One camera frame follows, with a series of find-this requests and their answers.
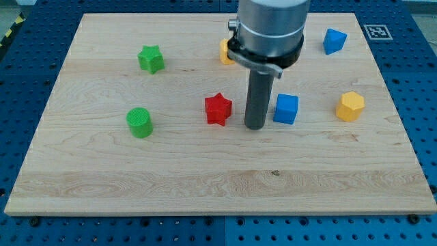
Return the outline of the yellow block behind arm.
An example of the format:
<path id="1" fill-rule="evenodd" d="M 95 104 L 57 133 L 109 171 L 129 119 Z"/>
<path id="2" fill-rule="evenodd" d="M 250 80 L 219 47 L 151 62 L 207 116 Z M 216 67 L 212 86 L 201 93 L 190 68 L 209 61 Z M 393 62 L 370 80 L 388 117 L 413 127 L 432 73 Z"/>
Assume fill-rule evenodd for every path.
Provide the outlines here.
<path id="1" fill-rule="evenodd" d="M 219 57 L 220 61 L 224 65 L 232 65 L 235 64 L 235 61 L 230 59 L 227 55 L 228 52 L 228 39 L 222 39 L 219 43 Z"/>

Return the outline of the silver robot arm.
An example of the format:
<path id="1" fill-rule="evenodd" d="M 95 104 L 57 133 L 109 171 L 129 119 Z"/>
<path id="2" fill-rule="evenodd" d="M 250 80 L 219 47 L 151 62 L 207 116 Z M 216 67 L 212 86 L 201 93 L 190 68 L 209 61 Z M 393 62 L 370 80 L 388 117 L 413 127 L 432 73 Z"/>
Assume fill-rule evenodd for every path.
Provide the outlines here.
<path id="1" fill-rule="evenodd" d="M 310 0 L 240 0 L 237 17 L 228 22 L 228 58 L 281 78 L 300 55 L 309 7 Z"/>

